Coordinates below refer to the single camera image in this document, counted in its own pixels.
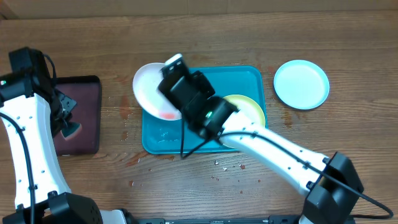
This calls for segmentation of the green and pink sponge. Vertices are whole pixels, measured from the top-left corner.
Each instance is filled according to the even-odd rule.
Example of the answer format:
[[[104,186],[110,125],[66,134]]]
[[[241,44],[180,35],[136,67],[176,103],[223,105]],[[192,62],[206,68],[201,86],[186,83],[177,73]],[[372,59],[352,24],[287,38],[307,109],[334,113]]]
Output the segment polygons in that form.
[[[74,138],[82,129],[80,123],[69,122],[67,125],[61,130],[61,134],[64,140],[68,141]]]

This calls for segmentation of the white plate with red smear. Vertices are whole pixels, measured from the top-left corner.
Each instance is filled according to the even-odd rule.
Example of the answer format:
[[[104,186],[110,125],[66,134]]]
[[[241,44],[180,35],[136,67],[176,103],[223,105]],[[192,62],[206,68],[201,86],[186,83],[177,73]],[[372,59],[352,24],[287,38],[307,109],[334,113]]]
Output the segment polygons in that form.
[[[182,118],[168,99],[159,91],[163,80],[161,69],[165,63],[148,63],[142,66],[132,81],[134,96],[144,111],[166,121],[176,121]]]

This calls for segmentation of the yellow-green plate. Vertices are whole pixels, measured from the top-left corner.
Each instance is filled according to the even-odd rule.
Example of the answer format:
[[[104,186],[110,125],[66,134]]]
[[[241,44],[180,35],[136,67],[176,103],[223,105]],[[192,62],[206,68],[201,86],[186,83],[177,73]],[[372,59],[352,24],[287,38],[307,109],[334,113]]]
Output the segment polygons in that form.
[[[243,125],[254,122],[255,124],[266,127],[266,117],[262,108],[251,98],[244,95],[228,95],[224,99],[237,106],[238,112],[226,121],[225,133],[244,132]]]

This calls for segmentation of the light blue plate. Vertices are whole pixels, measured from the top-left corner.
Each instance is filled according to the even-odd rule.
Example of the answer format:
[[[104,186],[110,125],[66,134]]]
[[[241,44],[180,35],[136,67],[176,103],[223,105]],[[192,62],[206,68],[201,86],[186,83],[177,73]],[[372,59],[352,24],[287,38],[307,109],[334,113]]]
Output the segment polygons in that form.
[[[274,90],[279,99],[297,110],[312,110],[328,98],[330,82],[321,67],[307,60],[291,60],[274,75]]]

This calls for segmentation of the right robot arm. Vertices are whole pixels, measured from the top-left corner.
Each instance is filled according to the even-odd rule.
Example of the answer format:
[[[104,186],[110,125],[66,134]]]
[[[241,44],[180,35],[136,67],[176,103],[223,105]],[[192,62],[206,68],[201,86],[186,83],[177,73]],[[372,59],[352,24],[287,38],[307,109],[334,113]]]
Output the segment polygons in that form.
[[[160,92],[205,142],[218,141],[257,158],[305,197],[299,223],[345,223],[363,192],[353,163],[305,149],[255,123],[215,96],[202,72],[162,69]]]

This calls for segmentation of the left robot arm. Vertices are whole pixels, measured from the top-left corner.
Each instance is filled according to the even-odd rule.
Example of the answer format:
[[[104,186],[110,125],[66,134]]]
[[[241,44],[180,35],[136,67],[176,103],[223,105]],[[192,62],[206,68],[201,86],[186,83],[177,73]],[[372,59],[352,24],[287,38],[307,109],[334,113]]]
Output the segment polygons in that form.
[[[68,126],[75,101],[57,90],[48,55],[24,47],[9,53],[1,76],[1,120],[16,177],[16,211],[3,223],[135,223],[125,209],[100,210],[73,194],[60,169],[53,137]]]

